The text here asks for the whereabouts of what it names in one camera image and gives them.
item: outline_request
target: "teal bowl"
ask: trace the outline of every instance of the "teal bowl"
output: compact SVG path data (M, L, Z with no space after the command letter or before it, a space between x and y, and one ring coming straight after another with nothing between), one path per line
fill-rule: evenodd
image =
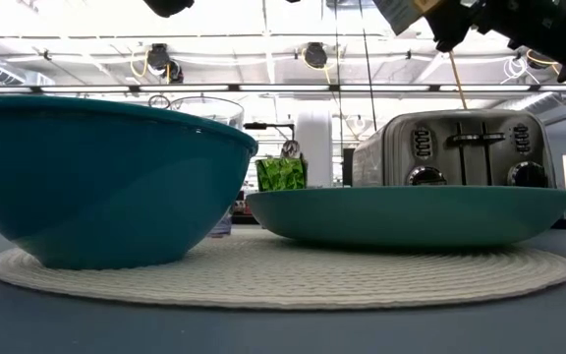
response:
M256 220L280 236L399 248L503 246L547 230L566 191L546 188L408 186L256 193Z
M173 262L233 203L256 150L183 113L0 96L0 233L48 267Z

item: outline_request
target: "woven placemat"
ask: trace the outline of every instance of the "woven placemat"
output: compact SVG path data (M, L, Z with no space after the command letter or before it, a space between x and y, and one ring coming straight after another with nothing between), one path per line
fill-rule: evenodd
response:
M179 262L134 269L49 269L13 249L0 254L0 280L136 303L369 309L527 294L565 281L566 259L518 247L472 254L324 250L267 231L241 230L227 238L202 241Z

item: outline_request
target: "table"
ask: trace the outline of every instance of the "table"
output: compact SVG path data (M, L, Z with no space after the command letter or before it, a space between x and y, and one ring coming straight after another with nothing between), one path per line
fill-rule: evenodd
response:
M566 231L528 244L566 257ZM0 251L12 245L0 236ZM257 312L126 305L0 282L6 353L566 353L566 283L464 306Z

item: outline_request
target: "green container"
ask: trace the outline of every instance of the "green container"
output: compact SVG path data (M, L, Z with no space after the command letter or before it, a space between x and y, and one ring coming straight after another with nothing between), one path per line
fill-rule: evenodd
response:
M304 189L307 164L299 158L266 158L256 161L260 192Z

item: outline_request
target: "stainless steel toaster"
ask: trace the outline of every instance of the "stainless steel toaster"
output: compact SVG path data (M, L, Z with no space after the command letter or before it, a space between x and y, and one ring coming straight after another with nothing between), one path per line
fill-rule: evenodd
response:
M398 116L353 153L353 186L555 188L545 129L532 114L435 111Z

